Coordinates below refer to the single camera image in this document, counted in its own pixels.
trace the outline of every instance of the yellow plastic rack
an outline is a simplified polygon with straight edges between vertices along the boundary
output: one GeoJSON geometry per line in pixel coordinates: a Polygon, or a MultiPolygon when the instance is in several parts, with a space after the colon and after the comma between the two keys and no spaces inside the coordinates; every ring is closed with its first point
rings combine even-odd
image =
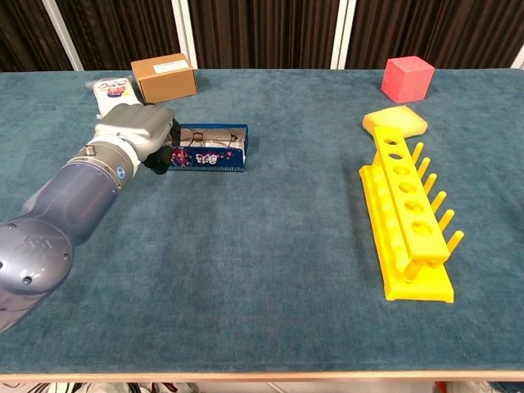
{"type": "Polygon", "coordinates": [[[360,177],[373,227],[373,237],[388,300],[454,302],[454,291],[444,268],[464,234],[457,231],[446,243],[442,231],[454,216],[447,210],[437,222],[435,213],[445,198],[439,192],[430,204],[427,194],[436,181],[422,176],[430,159],[415,168],[423,144],[411,155],[400,129],[375,127],[377,154],[363,166],[360,177]]]}

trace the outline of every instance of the open box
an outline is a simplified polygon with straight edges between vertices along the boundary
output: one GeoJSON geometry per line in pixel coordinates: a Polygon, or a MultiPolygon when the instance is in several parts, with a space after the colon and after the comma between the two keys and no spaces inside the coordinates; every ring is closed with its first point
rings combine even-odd
{"type": "Polygon", "coordinates": [[[246,124],[181,124],[169,170],[242,172],[247,140],[246,124]]]}

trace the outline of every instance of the black curtain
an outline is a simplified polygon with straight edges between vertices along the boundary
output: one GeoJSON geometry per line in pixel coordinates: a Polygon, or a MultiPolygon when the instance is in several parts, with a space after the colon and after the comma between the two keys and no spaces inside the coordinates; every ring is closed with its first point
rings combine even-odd
{"type": "Polygon", "coordinates": [[[0,1],[0,71],[72,70],[41,0],[0,1]]]}
{"type": "Polygon", "coordinates": [[[359,0],[346,68],[408,55],[437,68],[509,67],[523,43],[522,0],[359,0]]]}
{"type": "Polygon", "coordinates": [[[170,0],[56,0],[85,70],[180,52],[170,0]]]}
{"type": "Polygon", "coordinates": [[[338,3],[191,0],[198,66],[329,68],[338,3]]]}

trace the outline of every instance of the blue tablecloth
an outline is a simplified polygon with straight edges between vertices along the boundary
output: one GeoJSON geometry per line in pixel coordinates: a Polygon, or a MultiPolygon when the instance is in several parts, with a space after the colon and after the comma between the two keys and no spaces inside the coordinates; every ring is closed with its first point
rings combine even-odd
{"type": "MultiPolygon", "coordinates": [[[[93,135],[88,80],[0,74],[0,216],[93,135]]],[[[0,373],[524,369],[524,74],[437,70],[409,104],[466,237],[455,303],[386,301],[358,170],[382,71],[199,70],[162,106],[246,123],[245,173],[141,168],[70,276],[0,335],[0,373]]]]}

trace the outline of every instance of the pink cube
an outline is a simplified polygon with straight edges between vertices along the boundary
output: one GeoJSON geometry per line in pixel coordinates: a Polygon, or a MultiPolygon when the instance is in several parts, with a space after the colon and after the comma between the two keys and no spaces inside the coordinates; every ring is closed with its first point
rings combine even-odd
{"type": "Polygon", "coordinates": [[[435,67],[417,56],[389,59],[382,91],[396,103],[423,100],[435,67]]]}

